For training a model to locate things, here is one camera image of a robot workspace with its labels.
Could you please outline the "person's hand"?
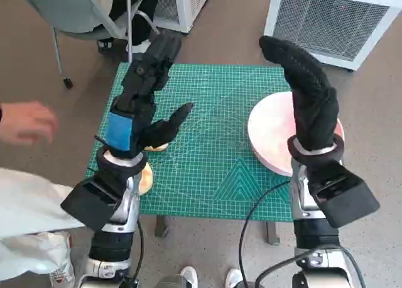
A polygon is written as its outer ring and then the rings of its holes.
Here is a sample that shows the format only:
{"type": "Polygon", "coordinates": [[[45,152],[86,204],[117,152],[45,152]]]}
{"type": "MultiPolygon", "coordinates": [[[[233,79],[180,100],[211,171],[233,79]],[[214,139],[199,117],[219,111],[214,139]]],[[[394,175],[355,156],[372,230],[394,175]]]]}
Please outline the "person's hand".
{"type": "Polygon", "coordinates": [[[1,141],[33,145],[45,139],[51,143],[57,126],[55,113],[40,102],[1,103],[1,141]]]}

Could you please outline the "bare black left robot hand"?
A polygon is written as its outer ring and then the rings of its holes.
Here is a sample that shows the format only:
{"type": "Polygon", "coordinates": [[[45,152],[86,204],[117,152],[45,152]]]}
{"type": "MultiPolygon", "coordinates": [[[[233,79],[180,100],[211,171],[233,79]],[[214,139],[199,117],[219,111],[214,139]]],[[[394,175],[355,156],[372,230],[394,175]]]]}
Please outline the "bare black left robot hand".
{"type": "Polygon", "coordinates": [[[161,33],[134,59],[122,79],[122,92],[111,104],[103,144],[117,158],[134,158],[146,147],[154,149],[173,141],[190,114],[193,103],[180,106],[168,120],[153,121],[155,92],[169,79],[169,71],[182,41],[174,33],[161,33]]]}

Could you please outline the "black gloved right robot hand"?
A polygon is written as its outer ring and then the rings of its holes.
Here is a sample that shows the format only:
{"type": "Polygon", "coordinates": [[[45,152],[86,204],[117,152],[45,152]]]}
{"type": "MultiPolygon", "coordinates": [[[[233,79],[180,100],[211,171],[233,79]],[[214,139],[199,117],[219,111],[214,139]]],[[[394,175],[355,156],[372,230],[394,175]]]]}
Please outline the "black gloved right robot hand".
{"type": "Polygon", "coordinates": [[[259,46],[267,61],[283,68],[291,87],[296,137],[301,146],[307,151],[331,147],[339,104],[322,64],[288,40],[262,36],[259,46]]]}

